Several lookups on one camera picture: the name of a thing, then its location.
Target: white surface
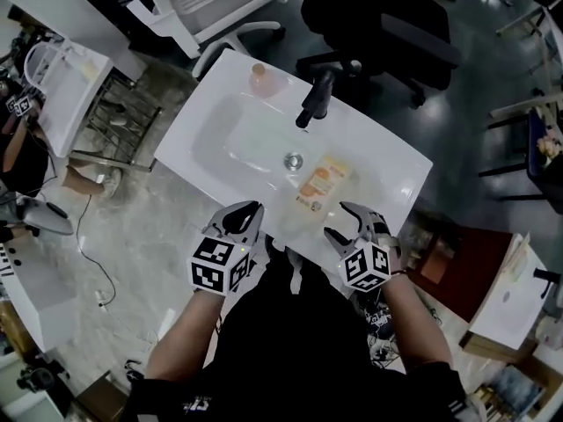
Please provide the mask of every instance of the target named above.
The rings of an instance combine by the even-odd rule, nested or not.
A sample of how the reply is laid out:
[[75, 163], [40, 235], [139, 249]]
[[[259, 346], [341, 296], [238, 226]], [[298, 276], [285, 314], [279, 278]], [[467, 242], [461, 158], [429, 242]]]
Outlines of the white surface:
[[[16, 252], [9, 253], [10, 248]], [[14, 239], [4, 244], [4, 249], [14, 274], [2, 271], [2, 282], [39, 349], [47, 352], [71, 340], [75, 327], [74, 290], [45, 260], [34, 238]], [[15, 265], [16, 259], [21, 266]]]
[[[256, 98], [249, 85], [255, 62], [237, 52], [223, 51], [172, 123], [155, 157], [224, 206], [243, 200], [260, 201], [266, 208], [261, 229], [279, 237], [281, 211], [290, 202], [295, 186], [311, 173], [324, 152], [332, 153], [343, 157], [355, 169], [355, 180], [349, 182], [343, 200], [348, 198], [380, 212], [391, 233], [397, 235], [432, 163], [396, 135], [336, 98], [332, 98], [323, 120], [311, 121], [309, 133], [300, 130], [295, 126], [295, 119], [311, 85], [268, 67], [279, 77], [280, 91], [268, 99]], [[299, 171], [291, 174], [281, 168], [261, 171], [263, 164], [251, 167], [248, 161], [237, 159], [236, 150], [241, 144], [233, 142], [231, 136], [241, 121], [252, 123], [249, 120], [252, 118], [261, 118], [268, 125], [263, 127], [265, 142], [279, 140], [285, 142], [286, 149], [295, 148], [304, 153], [305, 162]], [[278, 133], [269, 127], [272, 120]], [[247, 151], [247, 155], [252, 155], [252, 151]], [[268, 164], [269, 158], [256, 155], [253, 161]], [[355, 219], [343, 210], [329, 214], [326, 225], [345, 236], [352, 236], [357, 230]], [[321, 225], [285, 241], [290, 248], [336, 273], [340, 259], [325, 239]]]
[[[521, 235], [513, 235], [503, 265], [522, 240]], [[527, 246], [526, 256], [516, 266], [515, 273], [497, 274], [469, 331], [518, 350], [544, 305], [541, 294], [546, 281], [533, 277], [536, 268], [545, 269], [545, 266]]]
[[128, 50], [129, 40], [87, 0], [9, 0], [62, 37], [112, 58], [137, 80], [146, 65]]
[[77, 138], [86, 111], [96, 96], [99, 87], [112, 69], [113, 62], [89, 48], [65, 40], [62, 49], [72, 47], [94, 66], [96, 74], [86, 78], [84, 74], [62, 61], [57, 55], [41, 83], [45, 89], [45, 105], [39, 117], [39, 124], [51, 150], [59, 156], [67, 156]]

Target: robotic glove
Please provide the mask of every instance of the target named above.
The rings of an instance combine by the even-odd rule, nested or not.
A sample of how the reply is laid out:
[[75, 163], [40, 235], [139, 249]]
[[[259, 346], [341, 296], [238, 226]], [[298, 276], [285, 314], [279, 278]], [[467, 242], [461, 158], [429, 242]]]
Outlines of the robotic glove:
[[340, 206], [359, 223], [355, 239], [325, 228], [325, 236], [341, 258], [340, 277], [352, 289], [372, 291], [402, 272], [398, 239], [391, 236], [383, 216], [368, 207], [351, 201], [342, 201]]
[[236, 292], [250, 274], [252, 248], [258, 239], [264, 207], [243, 201], [217, 211], [194, 240], [188, 260], [190, 282], [215, 294]]

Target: chair wheel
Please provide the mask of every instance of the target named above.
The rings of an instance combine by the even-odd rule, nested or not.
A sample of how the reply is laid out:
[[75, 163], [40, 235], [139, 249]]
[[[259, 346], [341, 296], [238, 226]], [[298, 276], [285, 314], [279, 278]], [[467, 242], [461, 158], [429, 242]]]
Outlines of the chair wheel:
[[424, 102], [426, 102], [426, 97], [424, 97], [423, 95], [420, 94], [413, 95], [413, 105], [415, 108], [421, 107], [422, 105], [424, 105]]
[[281, 26], [277, 30], [274, 30], [272, 40], [282, 40], [283, 38], [285, 38], [285, 27]]

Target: drain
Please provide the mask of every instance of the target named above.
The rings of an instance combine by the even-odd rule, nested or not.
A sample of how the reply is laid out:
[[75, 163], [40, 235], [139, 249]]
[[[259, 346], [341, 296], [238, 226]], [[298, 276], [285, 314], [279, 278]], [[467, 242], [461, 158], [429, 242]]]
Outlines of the drain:
[[303, 165], [303, 157], [296, 152], [288, 153], [283, 158], [283, 165], [288, 171], [298, 171]]

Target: white office chair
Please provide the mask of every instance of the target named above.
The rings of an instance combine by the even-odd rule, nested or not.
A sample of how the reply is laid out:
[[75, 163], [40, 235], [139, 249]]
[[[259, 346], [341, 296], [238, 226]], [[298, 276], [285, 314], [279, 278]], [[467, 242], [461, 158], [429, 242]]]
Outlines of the white office chair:
[[201, 43], [271, 1], [273, 0], [153, 0], [155, 7], [150, 11], [139, 0], [134, 0], [128, 4], [128, 8], [158, 36], [172, 37], [190, 58], [201, 56], [192, 72], [198, 78], [211, 55], [223, 44], [248, 55], [238, 39], [239, 34], [260, 29], [282, 30], [278, 22], [243, 24], [209, 44], [203, 53], [200, 51]]

